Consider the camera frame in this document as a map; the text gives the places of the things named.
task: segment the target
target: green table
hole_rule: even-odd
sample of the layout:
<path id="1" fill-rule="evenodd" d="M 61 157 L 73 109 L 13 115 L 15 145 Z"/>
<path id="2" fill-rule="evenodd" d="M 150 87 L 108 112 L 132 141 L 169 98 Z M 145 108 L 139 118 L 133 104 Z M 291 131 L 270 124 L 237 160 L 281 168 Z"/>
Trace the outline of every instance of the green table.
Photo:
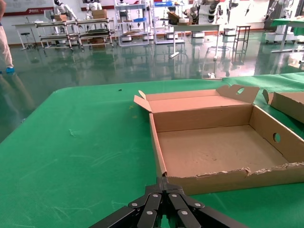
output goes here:
<path id="1" fill-rule="evenodd" d="M 133 103 L 137 90 L 160 93 L 224 84 L 300 91 L 304 74 L 54 92 L 0 144 L 0 227 L 86 228 L 127 205 L 156 180 L 148 114 Z M 303 125 L 268 107 L 261 94 L 256 104 L 304 137 Z M 253 228 L 295 228 L 304 227 L 303 192 L 300 183 L 194 198 Z"/>
<path id="2" fill-rule="evenodd" d="M 294 35 L 302 36 L 304 35 L 304 20 L 291 20 L 291 19 L 274 19 L 271 26 L 287 25 L 289 27 L 294 27 Z"/>

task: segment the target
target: reflective floor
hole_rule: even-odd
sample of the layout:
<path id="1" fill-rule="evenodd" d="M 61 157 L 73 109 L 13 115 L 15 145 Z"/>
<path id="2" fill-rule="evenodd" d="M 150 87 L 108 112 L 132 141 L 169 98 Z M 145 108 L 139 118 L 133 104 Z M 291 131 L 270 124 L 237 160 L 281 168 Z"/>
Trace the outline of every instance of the reflective floor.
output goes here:
<path id="1" fill-rule="evenodd" d="M 218 60 L 216 36 L 188 37 L 178 44 L 174 59 L 173 45 L 135 47 L 48 49 L 20 51 L 11 48 L 16 74 L 0 76 L 0 142 L 3 141 L 52 92 L 72 86 L 104 85 L 204 77 L 252 76 L 302 72 L 298 60 L 303 53 L 271 54 L 279 45 L 265 44 L 261 32 L 250 34 L 248 47 L 239 42 L 233 50 L 233 38 L 220 37 Z M 4 70 L 0 55 L 0 69 Z"/>

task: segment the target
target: cardboard flap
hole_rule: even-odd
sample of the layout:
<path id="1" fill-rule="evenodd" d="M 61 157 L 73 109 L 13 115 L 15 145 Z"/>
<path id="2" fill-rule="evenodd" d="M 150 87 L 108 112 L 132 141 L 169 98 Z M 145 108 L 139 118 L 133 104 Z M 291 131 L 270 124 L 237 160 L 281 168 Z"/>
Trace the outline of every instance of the cardboard flap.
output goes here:
<path id="1" fill-rule="evenodd" d="M 134 102 L 140 105 L 141 107 L 143 107 L 144 109 L 148 110 L 149 112 L 152 112 L 149 102 L 146 101 L 145 99 L 135 95 Z"/>
<path id="2" fill-rule="evenodd" d="M 142 96 L 143 99 L 147 100 L 146 94 L 143 91 L 138 90 L 139 94 Z"/>
<path id="3" fill-rule="evenodd" d="M 217 88 L 216 91 L 221 96 L 252 104 L 259 89 L 259 87 L 253 86 L 232 85 L 229 87 L 228 85 L 223 85 L 220 88 Z"/>
<path id="4" fill-rule="evenodd" d="M 264 97 L 266 103 L 270 104 L 272 102 L 272 98 L 274 97 L 274 94 L 273 93 L 269 93 L 265 89 L 263 90 L 262 94 L 263 94 L 263 97 Z"/>

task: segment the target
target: workbench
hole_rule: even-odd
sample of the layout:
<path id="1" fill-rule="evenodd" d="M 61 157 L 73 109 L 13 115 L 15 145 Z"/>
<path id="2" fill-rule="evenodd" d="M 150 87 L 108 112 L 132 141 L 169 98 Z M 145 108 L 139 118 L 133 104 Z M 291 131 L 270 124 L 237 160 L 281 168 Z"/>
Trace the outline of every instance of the workbench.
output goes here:
<path id="1" fill-rule="evenodd" d="M 292 19 L 274 19 L 274 21 L 271 23 L 271 26 L 279 26 L 279 25 L 286 25 L 283 35 L 283 40 L 280 46 L 280 50 L 274 50 L 271 51 L 271 53 L 282 53 L 282 52 L 293 52 L 293 51 L 304 51 L 304 49 L 284 49 L 286 36 L 288 32 L 288 27 L 294 27 L 294 35 L 304 35 L 304 20 L 292 20 Z"/>
<path id="2" fill-rule="evenodd" d="M 156 171 L 148 113 L 133 96 L 227 84 L 301 91 L 304 73 L 55 91 L 0 144 L 0 227 L 86 228 L 142 196 Z M 261 93 L 256 105 L 304 138 L 303 124 L 269 107 Z M 303 189 L 298 183 L 193 197 L 251 228 L 302 228 Z"/>
<path id="3" fill-rule="evenodd" d="M 215 55 L 213 60 L 216 61 L 218 59 L 218 47 L 219 47 L 219 27 L 220 24 L 201 24 L 201 25 L 173 25 L 173 37 L 175 37 L 176 32 L 186 32 L 186 31 L 217 31 L 217 45 L 215 48 Z M 170 58 L 174 58 L 177 56 L 179 52 L 176 51 L 176 41 L 173 39 L 173 55 Z"/>

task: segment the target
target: cardboard box lid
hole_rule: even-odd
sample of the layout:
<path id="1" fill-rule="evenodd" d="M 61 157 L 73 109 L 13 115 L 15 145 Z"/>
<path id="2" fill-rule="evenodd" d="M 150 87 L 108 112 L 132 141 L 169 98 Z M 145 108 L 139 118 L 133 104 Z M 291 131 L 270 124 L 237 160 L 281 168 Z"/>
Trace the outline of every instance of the cardboard box lid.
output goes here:
<path id="1" fill-rule="evenodd" d="M 151 113 L 174 112 L 230 105 L 252 104 L 258 87 L 224 85 L 217 89 L 148 94 L 139 91 L 134 102 Z"/>
<path id="2" fill-rule="evenodd" d="M 304 123 L 304 92 L 270 93 L 264 89 L 263 96 L 275 109 Z"/>

